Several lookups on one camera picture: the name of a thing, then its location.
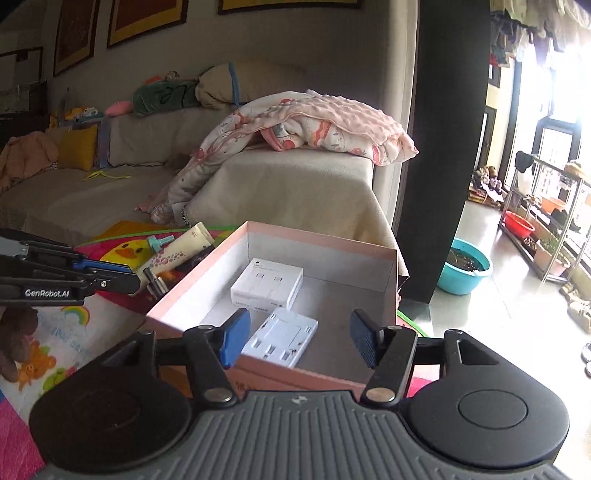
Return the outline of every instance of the screw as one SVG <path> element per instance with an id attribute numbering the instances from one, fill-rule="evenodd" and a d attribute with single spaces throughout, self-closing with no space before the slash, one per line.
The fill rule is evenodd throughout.
<path id="1" fill-rule="evenodd" d="M 205 391 L 203 396 L 207 401 L 213 403 L 226 403 L 233 397 L 232 392 L 230 392 L 227 388 L 210 388 L 209 390 Z"/>
<path id="2" fill-rule="evenodd" d="M 382 387 L 370 388 L 365 396 L 376 403 L 388 403 L 396 398 L 396 394 L 392 390 Z"/>

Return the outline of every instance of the white charger box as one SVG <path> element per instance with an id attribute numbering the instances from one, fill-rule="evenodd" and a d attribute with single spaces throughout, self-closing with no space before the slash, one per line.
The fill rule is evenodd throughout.
<path id="1" fill-rule="evenodd" d="M 290 310 L 303 277 L 303 268 L 253 258 L 231 286 L 230 298 L 238 307 L 260 312 Z"/>
<path id="2" fill-rule="evenodd" d="M 283 308 L 275 309 L 246 343 L 242 354 L 294 368 L 317 328 L 314 319 Z"/>

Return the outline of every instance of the door frame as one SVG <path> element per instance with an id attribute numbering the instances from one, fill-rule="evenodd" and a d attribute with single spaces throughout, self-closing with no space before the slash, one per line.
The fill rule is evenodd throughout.
<path id="1" fill-rule="evenodd" d="M 496 108 L 486 105 L 484 107 L 484 113 L 486 115 L 486 124 L 484 125 L 480 158 L 478 158 L 476 169 L 486 166 L 486 163 L 488 162 L 488 154 L 491 151 L 492 134 L 495 131 Z"/>

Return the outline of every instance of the dark pillar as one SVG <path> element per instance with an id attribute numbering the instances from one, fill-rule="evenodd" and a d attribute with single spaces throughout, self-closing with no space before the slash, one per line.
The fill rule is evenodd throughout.
<path id="1" fill-rule="evenodd" d="M 420 0 L 412 136 L 397 239 L 410 279 L 402 296 L 428 303 L 462 215 L 488 85 L 488 0 Z"/>

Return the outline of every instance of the blue cap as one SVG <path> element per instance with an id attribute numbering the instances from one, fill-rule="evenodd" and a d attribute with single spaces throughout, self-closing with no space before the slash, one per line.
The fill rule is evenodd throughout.
<path id="1" fill-rule="evenodd" d="M 154 253 L 158 253 L 166 244 L 174 241 L 174 235 L 165 236 L 164 238 L 160 239 L 156 238 L 154 235 L 150 235 L 147 240 L 148 245 L 152 250 L 154 250 Z"/>

